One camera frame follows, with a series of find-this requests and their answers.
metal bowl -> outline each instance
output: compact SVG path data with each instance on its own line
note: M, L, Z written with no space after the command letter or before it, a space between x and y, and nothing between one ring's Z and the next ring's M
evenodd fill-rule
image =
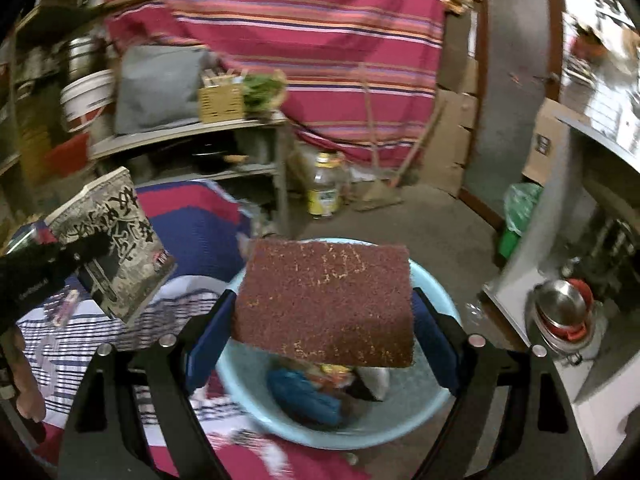
M540 315L560 330L579 328L589 313L580 291L565 280L540 285L534 292L534 302Z

green plastic bag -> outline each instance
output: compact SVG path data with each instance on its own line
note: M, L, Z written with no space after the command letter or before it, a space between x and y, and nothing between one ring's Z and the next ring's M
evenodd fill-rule
M507 229L522 236L529 226L533 209L538 203L542 186L529 182L511 184L504 196Z

metal screw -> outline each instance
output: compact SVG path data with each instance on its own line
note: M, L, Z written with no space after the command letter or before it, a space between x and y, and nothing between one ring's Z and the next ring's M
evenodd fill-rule
M112 349L113 346L111 346L109 343L102 343L100 346L98 346L98 355L101 355L102 357L104 357L105 355L109 355Z
M531 352L536 357L545 357L546 356L546 348L542 345L533 345L531 348Z
M469 336L469 344L476 348L482 348L486 345L486 339L482 337L480 334L472 334Z
M173 334L164 334L159 339L159 343L162 348L171 348L173 345L175 345L176 341L178 341L178 339Z

pink striped blanket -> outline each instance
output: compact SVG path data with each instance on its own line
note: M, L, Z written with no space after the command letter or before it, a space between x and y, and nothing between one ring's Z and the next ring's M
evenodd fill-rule
M154 0L113 16L120 50L206 44L232 68L282 69L282 107L316 146L370 161L358 64L366 64L384 166L398 166L433 107L440 0Z

blue gripper pad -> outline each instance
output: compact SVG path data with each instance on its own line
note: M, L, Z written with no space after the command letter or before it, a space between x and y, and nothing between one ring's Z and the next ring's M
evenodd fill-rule
M231 320L236 306L235 293L229 291L226 298L218 303L214 306L214 309L217 309L215 314L186 360L185 387L189 393L207 384L226 342L231 337Z
M431 303L427 306L428 301L419 288L414 289L412 295L414 335L438 384L456 395L460 389L460 358L438 326L434 318L434 315L438 314Z

